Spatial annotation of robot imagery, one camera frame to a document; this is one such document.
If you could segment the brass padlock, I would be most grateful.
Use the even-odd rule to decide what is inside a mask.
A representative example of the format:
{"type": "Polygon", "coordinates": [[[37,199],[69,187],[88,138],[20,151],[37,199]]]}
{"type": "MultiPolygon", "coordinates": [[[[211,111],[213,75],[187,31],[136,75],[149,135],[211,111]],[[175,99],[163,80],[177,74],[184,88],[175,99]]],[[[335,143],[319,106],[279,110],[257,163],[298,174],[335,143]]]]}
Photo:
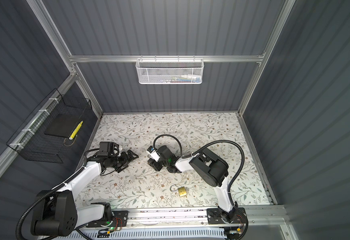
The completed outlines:
{"type": "Polygon", "coordinates": [[[180,197],[187,196],[187,190],[185,187],[180,187],[178,185],[172,185],[169,189],[172,193],[178,193],[180,197]]]}

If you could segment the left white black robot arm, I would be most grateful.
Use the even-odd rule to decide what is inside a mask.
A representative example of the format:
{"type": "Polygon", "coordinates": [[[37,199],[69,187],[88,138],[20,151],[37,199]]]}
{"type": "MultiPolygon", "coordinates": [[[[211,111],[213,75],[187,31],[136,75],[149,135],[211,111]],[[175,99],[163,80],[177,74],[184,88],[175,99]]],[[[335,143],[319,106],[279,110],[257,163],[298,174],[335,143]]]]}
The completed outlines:
{"type": "Polygon", "coordinates": [[[41,191],[35,202],[27,210],[32,213],[30,232],[45,240],[66,237],[73,231],[80,231],[87,225],[103,227],[115,231],[125,226],[127,212],[121,216],[114,213],[110,204],[95,202],[78,208],[75,199],[78,194],[96,177],[108,168],[117,173],[126,169],[129,163],[139,156],[131,150],[122,151],[118,145],[111,148],[91,149],[91,157],[84,156],[83,166],[64,182],[48,191],[41,191]]]}

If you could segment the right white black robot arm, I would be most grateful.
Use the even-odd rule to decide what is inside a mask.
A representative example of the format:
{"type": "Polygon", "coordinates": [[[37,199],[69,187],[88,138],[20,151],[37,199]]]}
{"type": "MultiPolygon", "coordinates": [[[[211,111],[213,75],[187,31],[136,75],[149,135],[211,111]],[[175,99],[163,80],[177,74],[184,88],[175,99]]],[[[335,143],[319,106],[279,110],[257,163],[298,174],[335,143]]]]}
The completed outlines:
{"type": "Polygon", "coordinates": [[[236,220],[245,220],[245,214],[229,193],[228,163],[209,149],[189,157],[177,157],[167,146],[147,149],[148,164],[159,172],[166,168],[170,173],[195,171],[209,186],[214,188],[218,199],[218,209],[221,219],[225,223],[236,220]]]}

